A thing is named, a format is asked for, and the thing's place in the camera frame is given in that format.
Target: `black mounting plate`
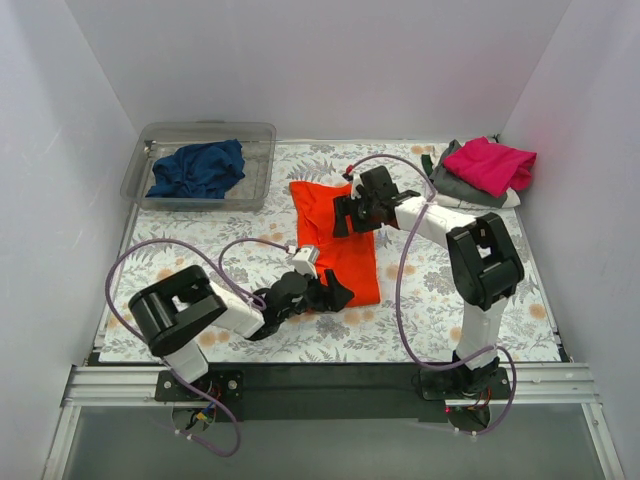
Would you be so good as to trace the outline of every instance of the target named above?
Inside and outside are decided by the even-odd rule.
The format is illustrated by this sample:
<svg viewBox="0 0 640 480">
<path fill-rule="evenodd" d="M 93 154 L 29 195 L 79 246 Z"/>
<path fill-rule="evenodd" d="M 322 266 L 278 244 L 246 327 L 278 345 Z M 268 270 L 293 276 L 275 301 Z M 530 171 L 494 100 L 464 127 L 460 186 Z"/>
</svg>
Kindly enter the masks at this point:
<svg viewBox="0 0 640 480">
<path fill-rule="evenodd" d="M 176 385 L 170 372 L 158 373 L 156 401 L 206 402 Z M 454 393 L 425 392 L 414 363 L 217 363 L 204 379 L 206 384 L 196 383 L 201 390 L 209 388 L 211 380 L 222 382 L 221 386 L 224 380 L 238 383 L 233 396 L 223 388 L 220 400 L 239 421 L 408 418 L 446 423 L 445 401 L 462 398 Z M 510 389 L 508 383 L 502 384 L 503 379 L 508 380 L 501 371 L 490 383 L 492 398 L 507 398 Z M 167 381 L 170 386 L 164 388 Z M 226 415 L 216 419 L 226 421 Z"/>
<path fill-rule="evenodd" d="M 213 397 L 220 394 L 222 403 L 232 403 L 242 399 L 244 374 L 241 370 L 214 370 L 200 377 L 194 386 L 203 392 L 211 392 Z M 192 402 L 202 398 L 183 387 L 169 370 L 158 374 L 154 399 L 158 402 Z"/>
<path fill-rule="evenodd" d="M 433 385 L 438 384 L 438 379 L 443 372 L 434 372 L 431 370 L 420 370 L 420 388 L 422 397 L 425 400 L 454 400 L 464 398 L 458 392 L 442 390 L 434 388 Z M 509 377 L 507 371 L 499 367 L 487 382 L 487 386 L 491 388 L 491 398 L 494 400 L 506 400 L 511 393 L 509 385 Z"/>
</svg>

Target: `pink cloth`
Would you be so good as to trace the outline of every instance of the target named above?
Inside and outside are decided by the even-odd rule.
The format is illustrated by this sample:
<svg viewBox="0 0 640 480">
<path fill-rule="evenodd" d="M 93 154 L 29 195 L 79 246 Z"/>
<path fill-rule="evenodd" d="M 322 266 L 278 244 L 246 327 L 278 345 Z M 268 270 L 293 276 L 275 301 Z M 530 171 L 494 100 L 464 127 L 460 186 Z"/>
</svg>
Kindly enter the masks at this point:
<svg viewBox="0 0 640 480">
<path fill-rule="evenodd" d="M 523 190 L 531 183 L 529 169 L 536 161 L 535 152 L 525 152 L 485 137 L 464 144 L 444 159 L 444 166 L 474 187 L 499 197 L 509 187 Z"/>
</svg>

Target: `cable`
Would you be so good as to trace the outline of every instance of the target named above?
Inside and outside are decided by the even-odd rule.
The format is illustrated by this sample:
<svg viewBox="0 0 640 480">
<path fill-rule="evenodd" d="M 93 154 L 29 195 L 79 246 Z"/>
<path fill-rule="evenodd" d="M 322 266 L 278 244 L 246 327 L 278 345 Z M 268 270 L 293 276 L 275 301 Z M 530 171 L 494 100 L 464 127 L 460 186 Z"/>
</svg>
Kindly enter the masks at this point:
<svg viewBox="0 0 640 480">
<path fill-rule="evenodd" d="M 191 414 L 191 418 L 189 419 L 189 423 L 186 427 L 184 427 L 185 430 L 191 430 L 193 427 L 195 427 L 196 423 L 198 423 L 198 420 L 196 419 L 197 413 L 198 412 L 196 410 L 193 411 L 193 413 Z"/>
<path fill-rule="evenodd" d="M 204 413 L 204 414 L 208 413 L 208 412 L 209 412 L 209 410 L 211 410 L 211 407 L 214 407 L 214 410 L 215 410 L 215 404 L 214 404 L 214 403 L 210 403 L 209 405 L 207 405 L 207 406 L 202 410 L 202 412 L 201 412 L 201 413 Z"/>
<path fill-rule="evenodd" d="M 284 250 L 285 252 L 288 252 L 288 249 L 284 245 L 280 245 L 279 243 L 271 242 L 269 240 L 263 240 L 261 238 L 245 237 L 245 238 L 239 238 L 237 240 L 234 240 L 229 245 L 224 247 L 222 249 L 222 251 L 220 252 L 220 255 L 218 255 L 218 269 L 219 269 L 219 271 L 217 273 L 218 273 L 218 275 L 220 275 L 222 277 L 222 279 L 227 283 L 227 285 L 229 285 L 233 289 L 233 291 L 236 294 L 238 294 L 239 296 L 242 296 L 242 294 L 244 294 L 244 295 L 249 295 L 250 297 L 254 298 L 254 300 L 255 300 L 255 298 L 259 298 L 260 301 L 262 302 L 262 304 L 264 304 L 264 300 L 262 298 L 254 295 L 252 292 L 249 292 L 249 291 L 245 290 L 244 288 L 240 287 L 238 284 L 233 282 L 233 280 L 231 280 L 231 278 L 225 273 L 225 271 L 223 269 L 223 266 L 222 266 L 222 262 L 224 260 L 224 254 L 227 253 L 227 250 L 229 250 L 234 245 L 237 245 L 239 243 L 244 243 L 244 242 L 264 243 L 265 245 L 270 245 L 272 247 L 279 248 L 280 250 Z"/>
<path fill-rule="evenodd" d="M 478 408 L 478 410 L 482 410 L 483 408 L 489 406 L 489 402 L 491 401 L 491 387 L 487 387 L 488 393 L 487 393 L 487 399 L 484 401 L 484 403 Z"/>
<path fill-rule="evenodd" d="M 203 446 L 204 448 L 206 448 L 206 449 L 207 449 L 207 450 L 209 450 L 210 452 L 213 452 L 213 453 L 216 453 L 216 454 L 217 454 L 217 450 L 218 450 L 218 448 L 217 448 L 215 445 L 213 445 L 211 442 L 208 442 L 207 440 L 205 440 L 205 439 L 203 439 L 203 438 L 200 438 L 200 437 L 198 437 L 197 435 L 193 435 L 192 433 L 189 433 L 187 430 L 184 430 L 184 429 L 178 429 L 178 428 L 175 428 L 175 427 L 174 427 L 174 428 L 171 428 L 171 427 L 168 427 L 168 426 L 166 426 L 166 425 L 163 425 L 162 423 L 158 422 L 158 421 L 157 421 L 156 419 L 154 419 L 154 418 L 150 418 L 149 420 L 151 420 L 151 422 L 152 422 L 153 424 L 155 424 L 156 426 L 158 426 L 158 427 L 160 427 L 160 428 L 162 428 L 162 429 L 164 429 L 164 430 L 167 430 L 167 431 L 169 431 L 169 432 L 172 432 L 172 433 L 174 433 L 174 434 L 176 434 L 176 435 L 182 435 L 182 436 L 183 436 L 183 437 L 185 437 L 187 440 L 189 440 L 189 441 L 193 441 L 193 442 L 196 442 L 197 444 L 199 444 L 199 445 Z M 222 457 L 230 457 L 231 455 L 233 455 L 233 454 L 230 454 L 230 455 L 220 455 L 220 456 L 222 456 Z"/>
<path fill-rule="evenodd" d="M 467 406 L 467 407 L 466 407 L 466 408 L 467 408 L 467 410 L 475 410 L 475 409 L 476 409 L 476 407 L 480 404 L 480 400 L 482 400 L 482 393 L 483 393 L 483 392 L 480 392 L 480 395 L 478 396 L 478 399 L 476 400 L 476 403 L 474 403 L 473 405 L 469 405 L 469 406 Z"/>
</svg>

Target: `table surface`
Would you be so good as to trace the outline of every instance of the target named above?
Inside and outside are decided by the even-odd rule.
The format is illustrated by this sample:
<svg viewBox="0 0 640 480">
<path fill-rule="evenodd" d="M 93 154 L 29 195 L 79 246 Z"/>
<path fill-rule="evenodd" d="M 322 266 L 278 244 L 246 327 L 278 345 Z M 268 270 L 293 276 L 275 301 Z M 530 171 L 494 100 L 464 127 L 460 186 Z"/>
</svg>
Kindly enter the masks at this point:
<svg viewBox="0 0 640 480">
<path fill-rule="evenodd" d="M 433 158 L 446 144 L 302 144 L 276 146 L 269 196 L 258 212 L 158 212 L 140 210 L 130 245 L 151 238 L 175 238 L 202 249 L 212 258 L 239 237 L 260 237 L 296 244 L 296 210 L 289 182 L 307 180 L 343 185 L 341 173 L 354 161 L 373 154 L 391 153 L 418 165 L 420 154 Z M 392 160 L 386 165 L 400 190 L 424 191 L 421 179 L 409 167 Z M 489 209 L 468 213 L 481 215 Z M 524 264 L 525 278 L 509 299 L 500 330 L 500 343 L 516 361 L 559 361 L 548 307 L 543 300 L 531 252 L 513 209 L 492 210 L 505 221 Z M 197 341 L 210 362 L 403 362 L 409 357 L 400 343 L 394 313 L 394 287 L 406 232 L 387 227 L 375 232 L 381 303 L 345 309 L 333 314 L 305 314 L 287 320 L 277 334 L 249 342 L 210 326 Z M 153 245 L 133 254 L 121 269 L 115 289 L 116 305 L 133 322 L 127 302 L 138 290 L 189 265 L 210 271 L 199 257 L 184 248 Z M 230 276 L 245 288 L 268 286 L 291 270 L 287 255 L 261 244 L 245 243 L 225 256 Z M 211 273 L 214 283 L 221 280 Z M 416 237 L 403 279 L 402 311 L 414 351 L 423 359 L 450 361 L 460 338 L 462 300 L 451 277 L 448 253 Z M 108 316 L 102 331 L 101 362 L 155 362 L 142 342 L 129 334 L 115 317 Z"/>
</svg>

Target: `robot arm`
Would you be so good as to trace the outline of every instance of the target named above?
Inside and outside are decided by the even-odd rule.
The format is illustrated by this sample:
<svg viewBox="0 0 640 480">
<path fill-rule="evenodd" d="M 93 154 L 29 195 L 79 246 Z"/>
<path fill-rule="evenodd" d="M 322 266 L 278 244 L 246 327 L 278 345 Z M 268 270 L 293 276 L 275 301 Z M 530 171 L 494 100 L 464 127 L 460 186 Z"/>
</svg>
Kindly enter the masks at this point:
<svg viewBox="0 0 640 480">
<path fill-rule="evenodd" d="M 351 195 L 334 201 L 334 236 L 362 233 L 383 224 L 416 233 L 449 251 L 453 279 L 464 300 L 460 341 L 453 361 L 493 346 L 498 339 L 507 298 L 524 278 L 522 262 L 502 219 L 493 213 L 476 218 L 447 208 L 430 205 L 420 223 L 416 221 L 427 200 L 417 192 L 399 192 L 384 166 L 355 176 Z M 457 378 L 460 389 L 481 391 L 487 378 L 498 368 L 495 350 L 468 361 Z"/>
<path fill-rule="evenodd" d="M 270 288 L 255 292 L 266 308 L 260 311 L 237 295 L 212 286 L 205 271 L 193 265 L 136 293 L 129 309 L 151 354 L 164 360 L 187 382 L 208 372 L 209 365 L 195 337 L 209 325 L 233 331 L 251 340 L 276 333 L 289 317 L 307 310 L 342 310 L 353 298 L 332 270 L 325 284 L 315 269 L 319 251 L 314 246 L 293 249 L 294 270 Z"/>
</svg>

